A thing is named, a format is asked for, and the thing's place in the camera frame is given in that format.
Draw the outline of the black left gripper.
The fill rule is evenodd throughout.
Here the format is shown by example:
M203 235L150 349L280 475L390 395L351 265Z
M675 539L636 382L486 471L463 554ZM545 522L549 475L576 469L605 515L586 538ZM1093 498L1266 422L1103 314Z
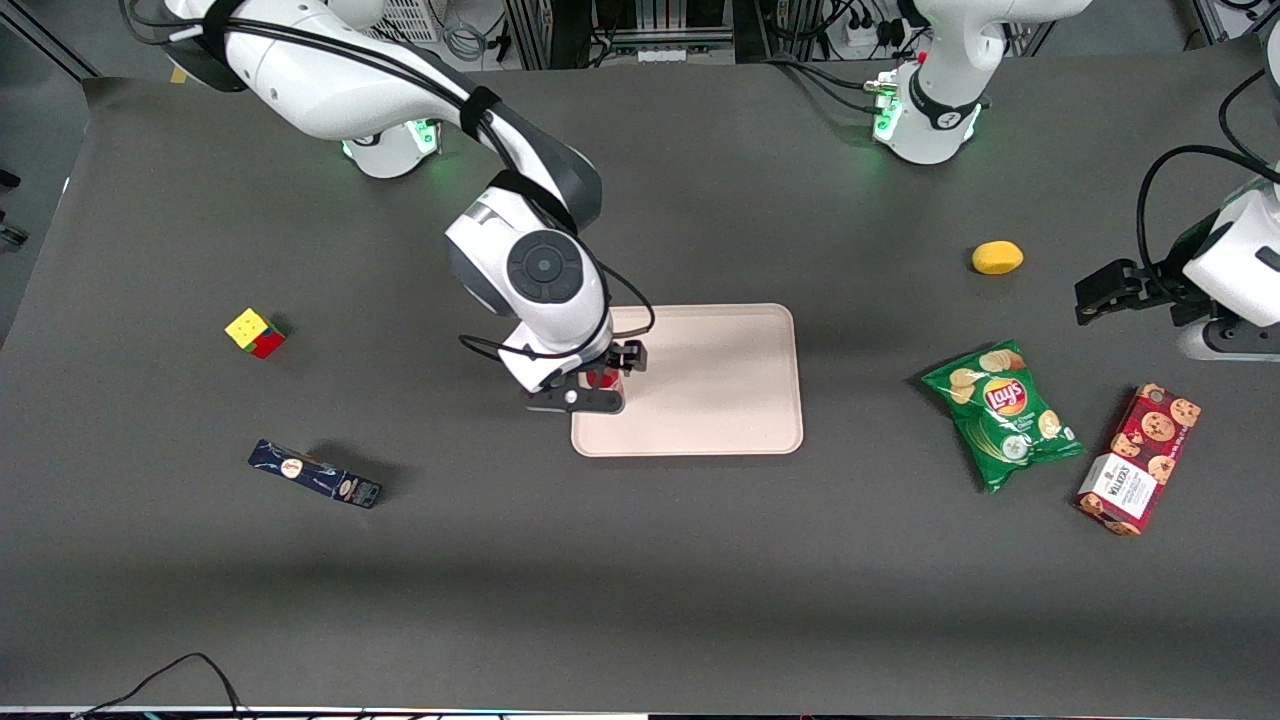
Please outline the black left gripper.
M1115 313L1142 310L1148 283L1153 283L1161 300L1170 304L1174 323L1193 323L1199 319L1217 320L1225 310L1198 284L1187 277L1190 260L1212 247L1222 234L1216 231L1221 210L1213 210L1194 225L1183 231L1174 241L1166 258L1152 263L1147 238L1146 214L1140 213L1140 260L1143 266L1129 259L1116 259L1098 269L1098 279L1085 278L1074 284L1078 325Z

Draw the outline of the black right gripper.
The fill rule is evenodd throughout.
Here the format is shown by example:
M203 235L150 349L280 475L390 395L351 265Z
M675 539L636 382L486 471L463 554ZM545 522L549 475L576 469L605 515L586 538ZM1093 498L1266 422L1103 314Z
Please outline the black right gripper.
M648 351L640 340L611 342L609 347L582 365L584 372L603 373L611 370L611 391L625 395L625 380L632 372L644 373L648 365Z

